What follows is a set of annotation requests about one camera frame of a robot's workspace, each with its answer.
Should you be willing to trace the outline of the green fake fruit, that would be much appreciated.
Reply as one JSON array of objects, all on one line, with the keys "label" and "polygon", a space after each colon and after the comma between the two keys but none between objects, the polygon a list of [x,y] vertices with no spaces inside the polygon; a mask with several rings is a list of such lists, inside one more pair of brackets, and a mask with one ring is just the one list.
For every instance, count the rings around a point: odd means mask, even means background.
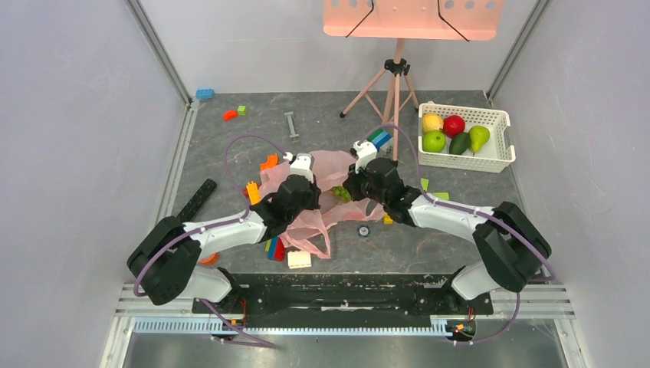
[{"label": "green fake fruit", "polygon": [[342,186],[334,186],[331,192],[342,202],[350,202],[352,200],[350,193]]}]

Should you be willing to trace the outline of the pink plastic bag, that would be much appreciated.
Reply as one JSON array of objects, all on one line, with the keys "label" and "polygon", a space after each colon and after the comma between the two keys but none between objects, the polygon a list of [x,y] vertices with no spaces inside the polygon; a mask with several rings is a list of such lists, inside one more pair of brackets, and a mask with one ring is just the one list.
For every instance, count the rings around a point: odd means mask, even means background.
[{"label": "pink plastic bag", "polygon": [[280,235],[288,246],[307,251],[318,258],[331,258],[331,241],[328,231],[340,222],[377,222],[385,211],[381,205],[370,210],[370,200],[341,202],[330,190],[341,186],[347,179],[348,169],[355,159],[344,151],[317,150],[312,171],[321,190],[318,210],[303,211]]}]

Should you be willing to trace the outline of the green fake apple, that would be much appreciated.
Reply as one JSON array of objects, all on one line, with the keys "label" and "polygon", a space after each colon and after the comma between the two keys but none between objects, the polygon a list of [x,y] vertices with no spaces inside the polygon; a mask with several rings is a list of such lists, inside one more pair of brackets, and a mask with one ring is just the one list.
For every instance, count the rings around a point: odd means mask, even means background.
[{"label": "green fake apple", "polygon": [[422,136],[422,150],[427,153],[441,153],[446,145],[446,136],[440,130],[432,130]]}]

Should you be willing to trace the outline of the yellow fake lemon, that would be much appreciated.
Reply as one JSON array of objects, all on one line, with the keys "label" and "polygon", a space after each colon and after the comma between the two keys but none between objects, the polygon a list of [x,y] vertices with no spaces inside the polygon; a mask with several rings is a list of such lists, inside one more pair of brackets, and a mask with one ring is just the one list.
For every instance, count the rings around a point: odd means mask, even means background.
[{"label": "yellow fake lemon", "polygon": [[425,113],[422,116],[422,132],[429,133],[441,131],[444,126],[444,119],[435,113]]}]

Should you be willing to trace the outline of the dark green fake avocado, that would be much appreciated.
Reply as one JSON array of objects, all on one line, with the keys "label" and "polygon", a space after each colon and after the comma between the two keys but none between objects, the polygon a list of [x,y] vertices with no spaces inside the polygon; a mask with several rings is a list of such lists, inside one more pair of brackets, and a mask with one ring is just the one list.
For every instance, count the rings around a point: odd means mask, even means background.
[{"label": "dark green fake avocado", "polygon": [[462,132],[451,139],[448,153],[451,155],[463,155],[471,146],[471,137],[468,133]]}]

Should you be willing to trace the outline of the red fake apple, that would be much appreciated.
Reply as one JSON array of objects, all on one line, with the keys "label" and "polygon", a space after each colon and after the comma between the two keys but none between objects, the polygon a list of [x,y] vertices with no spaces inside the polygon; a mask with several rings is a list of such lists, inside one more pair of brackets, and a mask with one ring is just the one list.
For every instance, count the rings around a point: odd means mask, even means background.
[{"label": "red fake apple", "polygon": [[443,120],[442,132],[450,138],[465,131],[465,120],[459,115],[450,115]]}]

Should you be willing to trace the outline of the green fake pear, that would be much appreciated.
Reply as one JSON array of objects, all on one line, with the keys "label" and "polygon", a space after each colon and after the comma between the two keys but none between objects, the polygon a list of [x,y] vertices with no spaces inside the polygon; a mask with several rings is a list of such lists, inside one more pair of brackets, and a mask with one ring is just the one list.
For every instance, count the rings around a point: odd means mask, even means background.
[{"label": "green fake pear", "polygon": [[473,126],[468,134],[471,140],[470,150],[473,155],[478,153],[491,138],[491,131],[485,126]]}]

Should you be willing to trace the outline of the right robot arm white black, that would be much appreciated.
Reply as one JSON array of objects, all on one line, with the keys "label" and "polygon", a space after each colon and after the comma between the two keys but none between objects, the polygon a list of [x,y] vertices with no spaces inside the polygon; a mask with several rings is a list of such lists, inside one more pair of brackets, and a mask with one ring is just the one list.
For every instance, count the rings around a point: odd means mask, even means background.
[{"label": "right robot arm white black", "polygon": [[387,158],[350,164],[343,186],[355,201],[379,203],[395,223],[445,232],[476,246],[480,261],[457,270],[442,293],[444,306],[453,313],[498,288],[519,292],[549,265],[549,243],[512,202],[492,208],[440,199],[407,186],[396,162]]}]

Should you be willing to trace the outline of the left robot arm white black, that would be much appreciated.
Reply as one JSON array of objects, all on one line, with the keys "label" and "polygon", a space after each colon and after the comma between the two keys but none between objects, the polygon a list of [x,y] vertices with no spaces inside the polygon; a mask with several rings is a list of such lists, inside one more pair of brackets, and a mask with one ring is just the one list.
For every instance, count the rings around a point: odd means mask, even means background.
[{"label": "left robot arm white black", "polygon": [[136,278],[133,293],[149,298],[155,305],[167,304],[187,293],[211,301],[222,312],[234,311],[241,302],[241,292],[230,284],[210,289],[210,284],[224,274],[198,271],[199,260],[279,236],[303,211],[318,209],[319,196],[315,179],[290,174],[276,192],[236,215],[210,222],[163,218],[127,259],[126,265]]}]

